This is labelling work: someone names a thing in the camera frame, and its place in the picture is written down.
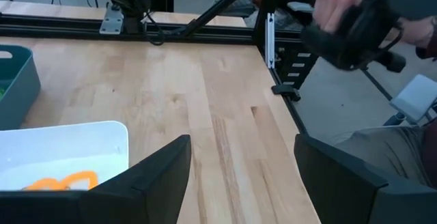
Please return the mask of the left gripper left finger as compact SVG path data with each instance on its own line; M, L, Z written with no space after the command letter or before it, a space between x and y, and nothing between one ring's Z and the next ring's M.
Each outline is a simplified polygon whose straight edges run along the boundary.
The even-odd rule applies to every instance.
M3 191L2 223L176 223L191 168L181 135L88 191Z

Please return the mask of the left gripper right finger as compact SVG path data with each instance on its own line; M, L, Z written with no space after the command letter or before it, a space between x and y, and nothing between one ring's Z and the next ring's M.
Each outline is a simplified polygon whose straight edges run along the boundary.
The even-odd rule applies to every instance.
M296 135L294 156L322 223L436 224L434 188L387 173L308 135Z

